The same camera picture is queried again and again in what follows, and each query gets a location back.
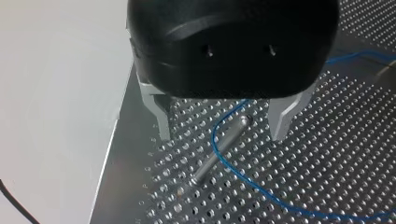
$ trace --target metal rod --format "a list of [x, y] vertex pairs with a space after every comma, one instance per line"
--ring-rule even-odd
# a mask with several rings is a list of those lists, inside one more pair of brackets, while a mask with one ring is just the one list
[[[252, 118], [249, 116], [241, 116], [230, 126], [230, 130], [219, 141], [219, 153], [223, 154], [233, 143], [242, 135], [242, 133], [250, 126]], [[194, 174], [191, 182], [195, 185], [201, 184], [212, 167], [219, 161], [219, 158], [212, 152], [203, 165]]]

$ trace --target white surface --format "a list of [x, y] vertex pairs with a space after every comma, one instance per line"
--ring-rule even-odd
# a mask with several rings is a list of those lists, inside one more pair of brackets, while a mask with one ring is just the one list
[[41, 223], [89, 222], [132, 62], [126, 4], [0, 2], [0, 177]]

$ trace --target mounting hole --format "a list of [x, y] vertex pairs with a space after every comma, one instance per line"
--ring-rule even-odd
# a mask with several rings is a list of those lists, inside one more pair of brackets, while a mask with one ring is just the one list
[[198, 208], [197, 207], [192, 208], [192, 214], [193, 215], [197, 215], [198, 214]]
[[213, 49], [210, 45], [203, 45], [201, 47], [201, 51], [206, 56], [206, 58], [212, 58], [214, 56]]
[[225, 220], [230, 219], [230, 214], [229, 214], [229, 213], [224, 213], [224, 214], [223, 214], [223, 218], [224, 218]]
[[245, 222], [246, 219], [245, 219], [244, 216], [239, 216], [239, 217], [238, 217], [238, 221], [239, 221], [239, 222]]
[[262, 48], [262, 51], [264, 52], [265, 55], [271, 55], [273, 57], [276, 56], [276, 48], [273, 45], [265, 45]]

